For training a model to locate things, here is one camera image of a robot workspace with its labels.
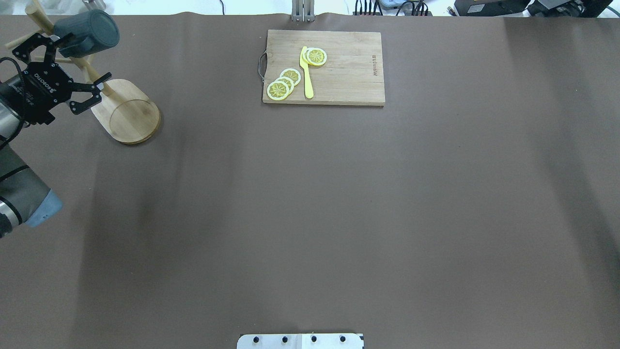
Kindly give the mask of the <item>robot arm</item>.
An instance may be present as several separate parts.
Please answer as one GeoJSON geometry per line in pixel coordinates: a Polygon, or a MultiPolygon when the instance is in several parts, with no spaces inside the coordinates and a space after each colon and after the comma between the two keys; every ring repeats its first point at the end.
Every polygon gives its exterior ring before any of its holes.
{"type": "Polygon", "coordinates": [[[55,120],[51,109],[66,103],[78,115],[102,101],[106,73],[91,83],[75,82],[56,62],[56,51],[73,40],[67,33],[60,38],[34,33],[13,49],[13,57],[3,57],[17,73],[2,82],[0,151],[0,234],[6,236],[22,224],[36,227],[62,209],[55,192],[11,148],[10,143],[32,125],[48,125],[55,120]]]}

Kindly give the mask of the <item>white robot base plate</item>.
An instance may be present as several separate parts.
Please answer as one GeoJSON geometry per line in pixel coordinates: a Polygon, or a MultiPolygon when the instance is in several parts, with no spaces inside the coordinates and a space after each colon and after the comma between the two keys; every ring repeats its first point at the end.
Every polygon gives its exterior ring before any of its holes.
{"type": "Polygon", "coordinates": [[[239,337],[237,349],[364,349],[359,333],[274,333],[239,337]]]}

